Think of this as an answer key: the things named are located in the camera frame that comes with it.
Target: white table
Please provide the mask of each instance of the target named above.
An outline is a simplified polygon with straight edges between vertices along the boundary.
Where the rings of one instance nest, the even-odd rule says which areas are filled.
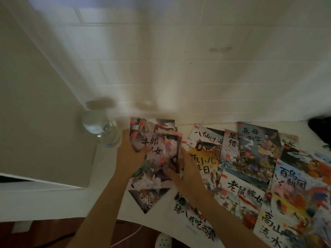
[[[252,124],[298,135],[301,149],[319,151],[331,156],[328,149],[322,148],[325,144],[309,129],[307,122],[252,122]],[[220,130],[236,130],[235,123],[205,126]],[[178,131],[182,132],[184,137],[187,137],[192,129],[192,125],[178,127]],[[86,217],[114,173],[116,151],[116,148],[97,149],[90,184],[86,189],[1,192],[0,222]],[[156,229],[192,248],[202,247],[203,241],[198,240],[188,228],[174,225],[165,215],[165,210],[176,192],[175,188],[171,188],[147,214],[143,213],[129,192],[125,192],[118,219]]]

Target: person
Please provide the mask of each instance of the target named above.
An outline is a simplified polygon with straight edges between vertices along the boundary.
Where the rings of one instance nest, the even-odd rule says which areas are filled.
[[[117,150],[116,169],[67,248],[109,248],[126,185],[132,174],[141,166],[151,147],[140,152],[133,149],[129,130],[122,133],[122,144]],[[184,174],[180,178],[172,169],[166,171],[182,195],[202,212],[226,248],[267,248],[240,219],[228,212],[210,196],[193,158],[183,148]]]

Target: wall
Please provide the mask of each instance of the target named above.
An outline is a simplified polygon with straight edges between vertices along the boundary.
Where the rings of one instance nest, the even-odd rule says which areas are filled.
[[[82,105],[1,4],[0,29],[0,173],[87,187]]]
[[[28,5],[84,76],[73,90],[93,90],[81,101],[110,98],[118,119],[292,121],[331,112],[331,0]]]

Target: reddish-brown floor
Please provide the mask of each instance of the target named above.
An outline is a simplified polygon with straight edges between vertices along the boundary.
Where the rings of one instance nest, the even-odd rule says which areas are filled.
[[[77,231],[83,220],[84,218],[71,218],[33,221],[28,232],[14,234],[11,234],[14,222],[0,223],[0,246],[1,248],[33,248],[43,245],[61,236]],[[129,236],[139,226],[131,222],[118,221],[115,226],[112,244]],[[159,233],[159,231],[143,226],[138,233],[114,246],[114,248],[154,248]],[[49,247],[64,248],[70,239],[71,237],[66,238]],[[185,248],[188,246],[173,239],[173,247]]]

